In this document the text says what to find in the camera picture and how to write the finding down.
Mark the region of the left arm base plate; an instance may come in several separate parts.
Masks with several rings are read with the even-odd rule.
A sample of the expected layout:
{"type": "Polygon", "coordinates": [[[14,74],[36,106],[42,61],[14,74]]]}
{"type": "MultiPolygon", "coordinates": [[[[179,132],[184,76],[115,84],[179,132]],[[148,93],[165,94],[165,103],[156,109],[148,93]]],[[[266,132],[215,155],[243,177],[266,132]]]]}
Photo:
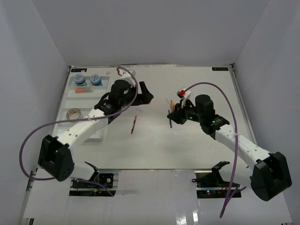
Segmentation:
{"type": "Polygon", "coordinates": [[[113,197],[117,181],[114,173],[96,173],[89,181],[72,179],[69,196],[113,197]]]}

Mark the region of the red gel pen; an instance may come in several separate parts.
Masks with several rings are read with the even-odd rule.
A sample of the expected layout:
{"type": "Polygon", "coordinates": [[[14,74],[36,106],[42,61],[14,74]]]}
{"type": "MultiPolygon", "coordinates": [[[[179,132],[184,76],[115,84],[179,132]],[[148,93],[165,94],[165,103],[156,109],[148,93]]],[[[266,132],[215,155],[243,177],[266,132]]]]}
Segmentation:
{"type": "Polygon", "coordinates": [[[134,121],[133,121],[132,128],[131,128],[131,134],[133,134],[133,132],[134,132],[136,120],[137,120],[137,115],[135,115],[135,117],[134,117],[134,121]]]}

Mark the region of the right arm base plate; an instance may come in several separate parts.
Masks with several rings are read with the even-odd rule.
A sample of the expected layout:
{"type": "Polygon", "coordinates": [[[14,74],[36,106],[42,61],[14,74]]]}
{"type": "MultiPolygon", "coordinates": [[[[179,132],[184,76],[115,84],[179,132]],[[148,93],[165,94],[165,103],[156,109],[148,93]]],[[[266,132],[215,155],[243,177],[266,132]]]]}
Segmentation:
{"type": "Polygon", "coordinates": [[[224,169],[230,162],[221,161],[211,170],[200,170],[195,172],[192,182],[196,184],[196,192],[198,199],[217,199],[225,198],[229,189],[229,181],[231,178],[231,170],[229,170],[229,178],[225,180],[221,178],[220,169],[224,169]]]}

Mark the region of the pink highlighter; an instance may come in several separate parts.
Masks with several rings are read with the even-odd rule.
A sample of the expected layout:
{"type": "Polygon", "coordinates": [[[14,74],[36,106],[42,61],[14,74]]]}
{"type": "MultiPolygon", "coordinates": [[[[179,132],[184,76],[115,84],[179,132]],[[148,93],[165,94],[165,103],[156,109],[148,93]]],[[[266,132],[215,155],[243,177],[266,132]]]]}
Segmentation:
{"type": "Polygon", "coordinates": [[[175,110],[175,104],[172,100],[170,101],[169,107],[170,107],[170,112],[172,113],[175,110]]]}

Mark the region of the orange capped highlighter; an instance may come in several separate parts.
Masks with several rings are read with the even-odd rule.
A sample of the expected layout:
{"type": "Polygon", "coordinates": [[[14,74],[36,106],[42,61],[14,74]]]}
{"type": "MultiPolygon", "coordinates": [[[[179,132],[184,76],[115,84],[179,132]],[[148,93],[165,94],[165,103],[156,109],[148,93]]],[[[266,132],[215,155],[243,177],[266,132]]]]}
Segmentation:
{"type": "Polygon", "coordinates": [[[91,93],[93,90],[91,88],[76,88],[75,93],[80,94],[80,93],[91,93]]]}

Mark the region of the blue cleaning gel jar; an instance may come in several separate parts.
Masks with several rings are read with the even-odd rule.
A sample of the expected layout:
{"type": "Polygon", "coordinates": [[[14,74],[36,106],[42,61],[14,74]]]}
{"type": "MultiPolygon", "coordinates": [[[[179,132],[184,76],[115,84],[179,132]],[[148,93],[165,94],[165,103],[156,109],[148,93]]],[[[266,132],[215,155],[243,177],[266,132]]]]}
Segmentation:
{"type": "Polygon", "coordinates": [[[102,86],[102,80],[101,80],[101,77],[98,75],[98,74],[93,74],[91,77],[90,77],[90,82],[92,85],[94,86],[102,86]]]}
{"type": "Polygon", "coordinates": [[[76,86],[86,86],[86,80],[83,74],[76,74],[74,76],[74,82],[76,84],[76,86]]]}

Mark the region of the large clear tape roll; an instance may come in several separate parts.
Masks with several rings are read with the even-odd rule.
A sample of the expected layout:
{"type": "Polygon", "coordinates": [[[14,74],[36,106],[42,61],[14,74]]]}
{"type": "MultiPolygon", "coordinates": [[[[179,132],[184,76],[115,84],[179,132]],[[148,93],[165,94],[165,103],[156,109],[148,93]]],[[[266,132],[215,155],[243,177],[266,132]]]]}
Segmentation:
{"type": "Polygon", "coordinates": [[[67,118],[67,120],[82,119],[83,114],[80,109],[72,108],[72,109],[68,110],[68,112],[66,113],[66,118],[67,118]]]}

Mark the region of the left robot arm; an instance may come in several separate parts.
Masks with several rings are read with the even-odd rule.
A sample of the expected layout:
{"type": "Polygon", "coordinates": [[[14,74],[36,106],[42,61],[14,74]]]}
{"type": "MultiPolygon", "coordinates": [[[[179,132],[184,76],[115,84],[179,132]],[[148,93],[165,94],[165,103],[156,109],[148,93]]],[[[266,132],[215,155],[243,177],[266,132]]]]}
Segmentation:
{"type": "Polygon", "coordinates": [[[97,131],[106,128],[131,106],[147,105],[154,96],[144,82],[137,82],[134,70],[118,67],[120,79],[108,93],[71,128],[58,136],[47,135],[41,144],[38,165],[57,181],[83,180],[88,187],[99,182],[97,168],[89,162],[76,162],[75,151],[97,131]]]}

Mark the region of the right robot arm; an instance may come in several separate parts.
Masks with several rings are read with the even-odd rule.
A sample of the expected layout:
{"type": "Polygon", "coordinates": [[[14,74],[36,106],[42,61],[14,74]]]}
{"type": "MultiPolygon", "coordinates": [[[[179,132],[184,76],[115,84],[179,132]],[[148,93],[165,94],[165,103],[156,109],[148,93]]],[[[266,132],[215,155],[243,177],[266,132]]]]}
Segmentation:
{"type": "Polygon", "coordinates": [[[257,197],[269,201],[292,185],[286,157],[260,148],[242,135],[238,135],[229,121],[215,113],[214,104],[208,95],[198,95],[190,101],[191,92],[179,90],[180,102],[168,119],[183,125],[187,120],[198,122],[202,131],[223,144],[249,166],[250,171],[242,170],[234,181],[253,190],[257,197]]]}

